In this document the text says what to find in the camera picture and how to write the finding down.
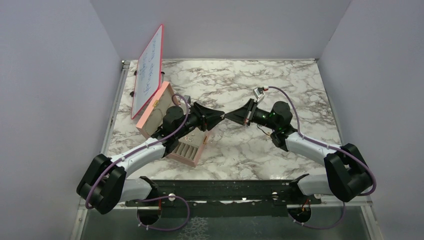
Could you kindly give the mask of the pink jewelry box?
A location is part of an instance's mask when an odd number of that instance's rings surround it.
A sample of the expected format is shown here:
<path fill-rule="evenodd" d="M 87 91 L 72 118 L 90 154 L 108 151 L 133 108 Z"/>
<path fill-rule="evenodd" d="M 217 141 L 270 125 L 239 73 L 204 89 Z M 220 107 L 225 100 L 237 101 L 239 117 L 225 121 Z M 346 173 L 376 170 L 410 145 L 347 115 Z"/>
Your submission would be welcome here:
<path fill-rule="evenodd" d="M 164 81 L 150 103 L 144 108 L 136 127 L 145 138 L 149 138 L 162 124 L 166 111 L 174 106 L 174 101 L 180 103 L 183 111 L 186 111 L 185 104 L 181 100 L 177 97 L 172 98 L 174 94 L 171 84 L 168 81 Z M 191 134 L 195 134 L 195 141 L 186 141 L 184 137 Z M 187 135 L 178 140 L 177 147 L 167 157 L 191 167 L 196 167 L 211 132 L 203 132 L 195 128 Z"/>

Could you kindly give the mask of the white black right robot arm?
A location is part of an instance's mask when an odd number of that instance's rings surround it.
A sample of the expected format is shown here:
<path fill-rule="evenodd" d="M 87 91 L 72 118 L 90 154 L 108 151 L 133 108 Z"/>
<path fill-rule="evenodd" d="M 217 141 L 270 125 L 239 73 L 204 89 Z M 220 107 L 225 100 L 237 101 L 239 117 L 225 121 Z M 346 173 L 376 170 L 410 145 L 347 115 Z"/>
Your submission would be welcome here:
<path fill-rule="evenodd" d="M 302 177 L 288 190 L 289 199 L 296 204 L 310 195 L 333 195 L 346 203 L 363 195 L 373 185 L 372 176 L 355 145 L 336 146 L 301 136 L 291 125 L 293 115 L 289 104 L 284 101 L 274 103 L 268 112 L 258 108 L 257 102 L 250 99 L 224 117 L 243 126 L 254 123 L 268 128 L 277 148 L 299 154 L 325 167 L 325 174 Z"/>

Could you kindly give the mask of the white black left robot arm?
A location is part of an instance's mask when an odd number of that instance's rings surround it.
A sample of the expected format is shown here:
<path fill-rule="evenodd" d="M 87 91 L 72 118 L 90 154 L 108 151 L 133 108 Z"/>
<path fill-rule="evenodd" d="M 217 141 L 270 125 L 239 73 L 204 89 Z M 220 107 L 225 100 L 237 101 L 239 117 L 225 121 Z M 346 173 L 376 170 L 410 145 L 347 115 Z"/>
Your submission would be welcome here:
<path fill-rule="evenodd" d="M 96 209 L 102 215 L 110 212 L 119 202 L 126 201 L 124 193 L 127 177 L 148 163 L 169 155 L 179 139 L 195 129 L 206 132 L 223 120 L 225 112 L 194 102 L 185 109 L 171 106 L 155 132 L 139 146 L 112 157 L 102 153 L 93 158 L 76 192 L 85 200 L 87 209 Z"/>

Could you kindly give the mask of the crystal drop earring upper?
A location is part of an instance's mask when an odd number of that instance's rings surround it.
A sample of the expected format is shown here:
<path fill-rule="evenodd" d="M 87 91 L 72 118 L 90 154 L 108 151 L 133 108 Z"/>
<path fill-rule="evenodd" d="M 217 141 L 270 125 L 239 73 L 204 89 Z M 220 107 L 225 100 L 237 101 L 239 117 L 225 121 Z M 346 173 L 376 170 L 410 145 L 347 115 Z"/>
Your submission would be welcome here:
<path fill-rule="evenodd" d="M 191 134 L 191 135 L 186 135 L 185 137 L 184 137 L 184 139 L 186 140 L 186 141 L 188 141 L 188 142 L 193 142 L 193 141 L 195 141 L 195 139 L 196 139 L 196 135 L 193 133 L 193 134 Z"/>

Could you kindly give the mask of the pink framed whiteboard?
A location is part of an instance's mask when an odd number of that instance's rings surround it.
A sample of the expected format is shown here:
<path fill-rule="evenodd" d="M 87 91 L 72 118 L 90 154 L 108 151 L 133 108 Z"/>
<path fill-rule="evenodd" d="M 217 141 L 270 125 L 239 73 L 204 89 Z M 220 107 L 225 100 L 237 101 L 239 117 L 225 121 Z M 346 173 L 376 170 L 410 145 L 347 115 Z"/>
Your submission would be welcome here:
<path fill-rule="evenodd" d="M 133 89 L 130 118 L 145 108 L 162 84 L 164 25 L 161 24 L 139 56 Z"/>

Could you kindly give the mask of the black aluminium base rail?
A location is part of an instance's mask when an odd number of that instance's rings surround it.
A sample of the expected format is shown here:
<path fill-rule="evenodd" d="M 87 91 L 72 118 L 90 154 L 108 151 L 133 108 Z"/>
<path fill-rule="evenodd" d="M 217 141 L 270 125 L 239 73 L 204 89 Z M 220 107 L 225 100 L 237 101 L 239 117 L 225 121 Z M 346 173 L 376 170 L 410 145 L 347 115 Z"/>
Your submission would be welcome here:
<path fill-rule="evenodd" d="M 160 218 L 286 217 L 303 207 L 337 207 L 331 195 L 306 196 L 298 179 L 274 180 L 148 180 L 152 189 L 140 200 L 127 200 L 142 216 Z"/>

